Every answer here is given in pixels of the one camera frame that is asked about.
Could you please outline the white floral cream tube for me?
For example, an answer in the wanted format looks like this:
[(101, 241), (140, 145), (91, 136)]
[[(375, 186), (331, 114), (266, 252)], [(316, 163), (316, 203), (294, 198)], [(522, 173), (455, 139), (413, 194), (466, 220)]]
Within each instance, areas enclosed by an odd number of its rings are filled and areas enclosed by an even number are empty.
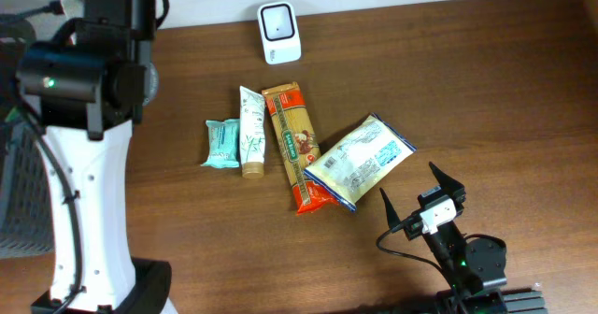
[(242, 177), (262, 178), (264, 175), (265, 131), (264, 97), (240, 86), (239, 153)]

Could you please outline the white blue noodle bag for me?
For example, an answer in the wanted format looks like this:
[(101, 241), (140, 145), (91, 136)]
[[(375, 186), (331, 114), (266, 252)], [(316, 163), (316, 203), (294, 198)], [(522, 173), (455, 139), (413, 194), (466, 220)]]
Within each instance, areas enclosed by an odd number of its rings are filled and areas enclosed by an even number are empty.
[(417, 148), (404, 136), (370, 114), (341, 138), (304, 174), (350, 211), (357, 202)]

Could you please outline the black aluminium arm base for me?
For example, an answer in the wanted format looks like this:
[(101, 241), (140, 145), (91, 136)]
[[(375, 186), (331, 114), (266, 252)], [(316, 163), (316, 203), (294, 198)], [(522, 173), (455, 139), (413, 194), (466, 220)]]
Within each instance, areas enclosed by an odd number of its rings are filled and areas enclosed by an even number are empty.
[(522, 289), (503, 293), (493, 291), (485, 295), (458, 300), (452, 293), (441, 292), (400, 305), (372, 309), (379, 314), (548, 314), (546, 301), (540, 291)]

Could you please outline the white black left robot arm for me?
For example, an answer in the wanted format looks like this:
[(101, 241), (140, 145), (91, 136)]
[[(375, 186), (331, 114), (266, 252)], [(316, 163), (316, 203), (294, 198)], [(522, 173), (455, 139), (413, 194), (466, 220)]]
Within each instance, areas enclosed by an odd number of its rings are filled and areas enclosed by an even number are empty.
[(55, 265), (34, 313), (172, 313), (168, 262), (133, 257), (125, 166), (157, 93), (152, 42), (169, 0), (84, 0), (19, 60), (9, 94), (50, 188)]

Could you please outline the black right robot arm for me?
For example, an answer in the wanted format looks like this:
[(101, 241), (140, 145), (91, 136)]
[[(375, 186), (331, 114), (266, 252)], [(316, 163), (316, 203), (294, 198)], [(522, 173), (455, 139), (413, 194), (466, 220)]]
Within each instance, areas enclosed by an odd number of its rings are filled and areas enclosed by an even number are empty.
[[(501, 294), (506, 285), (505, 241), (491, 235), (462, 234), (455, 220), (464, 211), (465, 187), (435, 164), (429, 166), (437, 185), (418, 196), (420, 208), (405, 219), (399, 218), (388, 195), (380, 192), (389, 229), (377, 238), (377, 248), (430, 265), (449, 285), (448, 290), (419, 305), (417, 313), (505, 313)], [(382, 245), (387, 236), (400, 231), (409, 240), (422, 237), (434, 259)]]

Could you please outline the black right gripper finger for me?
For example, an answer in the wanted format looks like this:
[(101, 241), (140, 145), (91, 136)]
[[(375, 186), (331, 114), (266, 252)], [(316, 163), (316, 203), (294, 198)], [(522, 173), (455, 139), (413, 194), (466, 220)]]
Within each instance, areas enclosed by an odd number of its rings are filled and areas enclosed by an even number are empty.
[(379, 191), (384, 203), (388, 227), (390, 230), (396, 230), (402, 222), (384, 189), (380, 188)]
[(443, 172), (432, 162), (429, 162), (429, 166), (438, 182), (438, 185), (446, 195), (448, 195), (452, 200), (465, 199), (465, 187), (462, 183), (460, 183), (460, 181)]

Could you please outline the teal wet wipes pack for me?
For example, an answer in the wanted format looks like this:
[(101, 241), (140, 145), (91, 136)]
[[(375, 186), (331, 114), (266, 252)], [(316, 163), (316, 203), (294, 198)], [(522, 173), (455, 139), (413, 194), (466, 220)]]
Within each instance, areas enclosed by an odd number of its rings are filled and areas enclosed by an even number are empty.
[(208, 156), (202, 166), (217, 169), (238, 168), (238, 138), (240, 119), (206, 121), (208, 131)]

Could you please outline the grey plastic mesh basket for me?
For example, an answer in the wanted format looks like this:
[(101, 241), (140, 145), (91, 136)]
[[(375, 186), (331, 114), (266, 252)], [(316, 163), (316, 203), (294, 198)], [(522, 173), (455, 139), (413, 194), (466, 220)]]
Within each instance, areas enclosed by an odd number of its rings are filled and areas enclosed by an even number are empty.
[(49, 185), (35, 138), (22, 121), (1, 127), (1, 257), (54, 251)]

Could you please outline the orange spaghetti packet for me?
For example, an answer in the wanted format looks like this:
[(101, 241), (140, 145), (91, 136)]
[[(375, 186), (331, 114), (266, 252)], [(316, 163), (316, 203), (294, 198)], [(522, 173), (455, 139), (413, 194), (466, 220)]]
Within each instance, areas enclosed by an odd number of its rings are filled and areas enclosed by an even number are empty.
[(261, 94), (273, 123), (297, 213), (338, 205), (335, 197), (304, 173), (321, 157), (321, 152), (300, 86), (296, 82), (283, 84), (262, 90)]

